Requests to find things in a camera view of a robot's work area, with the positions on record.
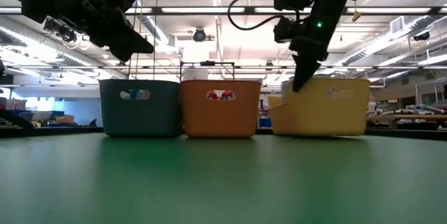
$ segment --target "table surface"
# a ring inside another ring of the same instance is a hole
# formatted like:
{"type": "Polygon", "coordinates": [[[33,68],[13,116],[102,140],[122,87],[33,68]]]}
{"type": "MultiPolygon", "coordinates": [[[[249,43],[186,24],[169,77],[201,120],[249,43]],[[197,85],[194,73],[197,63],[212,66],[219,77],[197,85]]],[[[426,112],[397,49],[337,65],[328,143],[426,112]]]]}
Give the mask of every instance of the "table surface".
{"type": "Polygon", "coordinates": [[[0,223],[447,223],[447,142],[0,140],[0,223]]]}

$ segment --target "ceiling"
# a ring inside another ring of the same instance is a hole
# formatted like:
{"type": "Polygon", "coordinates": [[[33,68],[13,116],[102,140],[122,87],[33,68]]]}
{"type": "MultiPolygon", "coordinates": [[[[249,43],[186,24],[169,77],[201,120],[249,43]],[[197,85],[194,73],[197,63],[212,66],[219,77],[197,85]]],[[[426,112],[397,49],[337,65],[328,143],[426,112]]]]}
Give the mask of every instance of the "ceiling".
{"type": "MultiPolygon", "coordinates": [[[[139,0],[142,6],[147,7],[187,7],[187,6],[228,6],[232,0],[139,0]]],[[[356,3],[349,1],[347,6],[388,6],[388,7],[406,7],[406,6],[444,6],[447,4],[447,0],[358,0],[356,3]]],[[[237,6],[272,6],[273,0],[241,0],[236,4],[237,6]]],[[[16,0],[0,0],[0,6],[2,7],[20,7],[20,3],[16,0]]],[[[43,30],[43,25],[38,24],[21,15],[2,15],[4,18],[20,25],[24,30],[30,30],[38,33],[42,36],[48,37],[48,40],[61,43],[61,41],[53,35],[48,35],[43,30]]],[[[140,26],[139,20],[134,19],[135,16],[127,16],[128,20],[134,24],[135,30],[147,35],[147,30],[144,26],[140,26]]],[[[267,18],[263,15],[238,15],[234,16],[234,20],[237,24],[243,27],[250,27],[258,24],[262,20],[267,18]]],[[[351,17],[343,16],[339,21],[339,26],[332,37],[329,44],[328,51],[330,54],[328,63],[335,64],[340,58],[345,57],[349,52],[359,49],[366,45],[369,45],[371,41],[374,41],[375,37],[383,32],[387,32],[390,28],[390,22],[396,19],[397,16],[362,16],[356,22],[351,21],[351,17]]],[[[265,64],[266,61],[274,61],[275,65],[292,65],[290,51],[288,51],[287,44],[277,44],[273,40],[273,28],[277,23],[277,20],[268,22],[264,26],[252,30],[252,31],[240,31],[233,27],[228,21],[226,16],[213,16],[213,15],[169,15],[169,16],[156,16],[151,17],[154,20],[155,25],[162,30],[162,32],[171,39],[180,39],[179,42],[172,44],[175,47],[190,48],[194,43],[191,40],[191,32],[196,28],[204,28],[207,35],[215,38],[219,36],[219,45],[215,41],[209,42],[206,47],[210,49],[211,60],[222,61],[235,61],[239,65],[258,65],[265,64]],[[219,59],[217,49],[221,50],[222,59],[219,59]]],[[[443,39],[445,31],[444,22],[438,23],[435,27],[431,28],[432,38],[431,42],[443,39]]],[[[414,47],[418,47],[420,44],[416,42],[408,42],[407,40],[401,40],[389,47],[386,47],[375,54],[379,56],[385,56],[385,58],[393,58],[400,54],[404,54],[409,50],[414,50],[414,47]]],[[[119,61],[113,56],[104,58],[104,54],[109,54],[105,49],[98,48],[95,45],[90,45],[87,50],[81,50],[80,48],[74,49],[77,53],[86,56],[88,59],[92,59],[92,65],[107,65],[114,66],[119,61]]],[[[133,55],[131,64],[144,66],[144,65],[178,65],[177,54],[166,54],[163,52],[156,52],[155,54],[137,54],[133,55]]],[[[368,61],[363,61],[364,65],[377,65],[380,61],[376,59],[383,59],[377,57],[369,57],[368,61]]],[[[151,73],[149,70],[139,70],[141,76],[139,78],[145,78],[142,74],[151,73]]]]}

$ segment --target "basket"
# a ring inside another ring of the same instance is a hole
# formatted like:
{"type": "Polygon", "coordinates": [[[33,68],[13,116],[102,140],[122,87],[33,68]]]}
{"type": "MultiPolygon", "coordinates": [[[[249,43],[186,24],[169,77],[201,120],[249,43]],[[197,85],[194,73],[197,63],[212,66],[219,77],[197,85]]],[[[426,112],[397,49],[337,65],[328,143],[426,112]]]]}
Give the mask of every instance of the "basket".
{"type": "Polygon", "coordinates": [[[189,137],[251,137],[261,84],[253,81],[189,80],[181,83],[184,130],[189,137]],[[217,91],[217,99],[212,91],[217,91]]]}
{"type": "Polygon", "coordinates": [[[182,133],[179,83],[100,80],[104,133],[110,137],[175,137],[182,133]]]}
{"type": "Polygon", "coordinates": [[[366,129],[368,80],[314,77],[299,92],[287,88],[287,102],[270,96],[269,115],[277,135],[357,136],[366,129]]]}

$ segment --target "box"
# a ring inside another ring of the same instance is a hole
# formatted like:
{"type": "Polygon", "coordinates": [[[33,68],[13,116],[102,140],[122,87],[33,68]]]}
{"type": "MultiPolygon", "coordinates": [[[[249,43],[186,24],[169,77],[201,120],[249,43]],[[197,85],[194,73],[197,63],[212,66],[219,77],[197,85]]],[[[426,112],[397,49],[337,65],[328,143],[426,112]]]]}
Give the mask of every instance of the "box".
{"type": "Polygon", "coordinates": [[[299,92],[287,88],[287,101],[269,97],[277,135],[356,136],[366,129],[369,81],[314,77],[299,92]]]}
{"type": "Polygon", "coordinates": [[[255,134],[259,82],[189,80],[180,86],[184,130],[189,137],[244,138],[255,134]]]}
{"type": "Polygon", "coordinates": [[[104,133],[111,137],[175,137],[182,133],[179,83],[100,80],[104,133]]]}

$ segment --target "blue bin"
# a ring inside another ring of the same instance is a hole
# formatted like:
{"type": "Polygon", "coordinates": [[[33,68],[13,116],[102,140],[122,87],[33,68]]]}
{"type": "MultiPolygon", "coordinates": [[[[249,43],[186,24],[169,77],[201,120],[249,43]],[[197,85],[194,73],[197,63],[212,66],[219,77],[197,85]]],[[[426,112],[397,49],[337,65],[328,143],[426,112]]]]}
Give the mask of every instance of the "blue bin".
{"type": "Polygon", "coordinates": [[[175,137],[183,132],[180,84],[100,80],[104,133],[110,137],[175,137]]]}

